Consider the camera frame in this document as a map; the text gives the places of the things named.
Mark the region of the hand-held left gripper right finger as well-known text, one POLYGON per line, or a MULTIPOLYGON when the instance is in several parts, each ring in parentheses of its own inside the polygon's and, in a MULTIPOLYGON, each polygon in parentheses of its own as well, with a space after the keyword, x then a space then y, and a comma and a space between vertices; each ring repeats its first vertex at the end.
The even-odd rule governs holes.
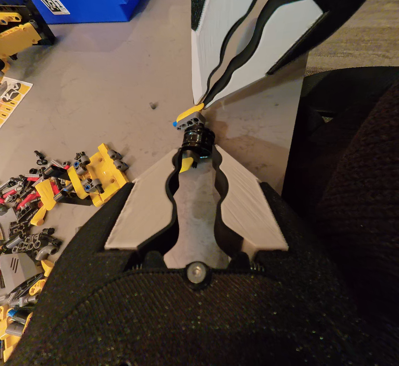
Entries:
POLYGON ((219 145, 213 146, 216 207, 214 237, 232 260, 253 261, 262 251, 288 251, 288 243, 262 190, 261 181, 219 145))

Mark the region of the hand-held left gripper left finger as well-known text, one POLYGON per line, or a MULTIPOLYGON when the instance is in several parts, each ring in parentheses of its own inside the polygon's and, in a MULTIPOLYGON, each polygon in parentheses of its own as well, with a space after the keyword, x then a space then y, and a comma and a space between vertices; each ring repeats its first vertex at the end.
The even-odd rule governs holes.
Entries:
POLYGON ((132 190, 105 243, 105 250, 132 250, 140 259, 162 255, 177 243, 174 194, 179 187, 180 149, 172 149, 133 180, 132 190))

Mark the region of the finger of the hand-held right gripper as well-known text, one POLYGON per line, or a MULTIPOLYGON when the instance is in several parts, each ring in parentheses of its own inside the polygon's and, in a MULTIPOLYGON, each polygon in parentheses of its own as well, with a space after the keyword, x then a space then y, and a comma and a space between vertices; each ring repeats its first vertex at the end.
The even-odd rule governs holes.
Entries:
POLYGON ((322 16, 313 0, 268 0, 252 37, 226 67, 203 101, 204 109, 267 75, 322 16))
POLYGON ((191 0, 191 60, 193 103, 210 91, 227 43, 256 0, 191 0))

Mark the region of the yellow toy brick frame assembly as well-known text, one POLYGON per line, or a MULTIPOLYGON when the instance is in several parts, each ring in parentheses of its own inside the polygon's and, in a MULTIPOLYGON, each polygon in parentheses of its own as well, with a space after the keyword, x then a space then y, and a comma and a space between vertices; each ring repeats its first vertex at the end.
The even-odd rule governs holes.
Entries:
POLYGON ((128 183, 127 169, 122 155, 106 144, 100 144, 91 157, 79 152, 67 169, 65 186, 53 199, 56 203, 92 204, 99 208, 128 183))

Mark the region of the black wheel assembly yellow panels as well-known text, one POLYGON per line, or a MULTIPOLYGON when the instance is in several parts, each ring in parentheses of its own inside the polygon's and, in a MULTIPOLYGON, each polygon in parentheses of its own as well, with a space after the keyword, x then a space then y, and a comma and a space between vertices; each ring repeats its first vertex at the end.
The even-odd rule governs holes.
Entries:
POLYGON ((204 124, 188 127, 183 136, 180 173, 197 168, 202 159, 211 157, 215 138, 214 132, 204 124))

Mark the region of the pile of toy brick parts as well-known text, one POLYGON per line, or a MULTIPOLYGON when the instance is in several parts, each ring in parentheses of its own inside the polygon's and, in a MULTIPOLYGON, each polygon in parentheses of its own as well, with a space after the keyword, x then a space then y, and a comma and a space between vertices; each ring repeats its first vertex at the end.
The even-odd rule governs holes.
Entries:
POLYGON ((41 195, 40 183, 49 184, 49 195, 58 199, 67 194, 67 181, 56 169, 69 169, 71 162, 47 159, 38 151, 40 169, 30 169, 1 185, 1 216, 10 211, 16 218, 11 221, 8 236, 1 234, 1 362, 6 362, 16 348, 32 318, 38 297, 43 291, 54 263, 48 259, 57 254, 63 241, 54 236, 54 228, 44 228, 32 234, 33 226, 40 226, 47 213, 41 195))

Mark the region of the printed instruction booklet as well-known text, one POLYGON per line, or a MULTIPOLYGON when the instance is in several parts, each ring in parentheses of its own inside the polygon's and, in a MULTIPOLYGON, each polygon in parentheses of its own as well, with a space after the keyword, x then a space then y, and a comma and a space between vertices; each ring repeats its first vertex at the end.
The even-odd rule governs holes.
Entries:
POLYGON ((33 87, 32 83, 4 77, 0 85, 0 126, 2 127, 18 104, 33 87))

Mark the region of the yellow black toy vehicle model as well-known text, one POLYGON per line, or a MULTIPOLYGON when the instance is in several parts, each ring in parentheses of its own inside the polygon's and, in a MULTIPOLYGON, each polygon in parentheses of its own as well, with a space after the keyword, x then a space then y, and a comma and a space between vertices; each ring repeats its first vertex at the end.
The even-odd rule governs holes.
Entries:
POLYGON ((0 0, 0 80, 9 60, 32 46, 53 45, 56 37, 32 0, 0 0))

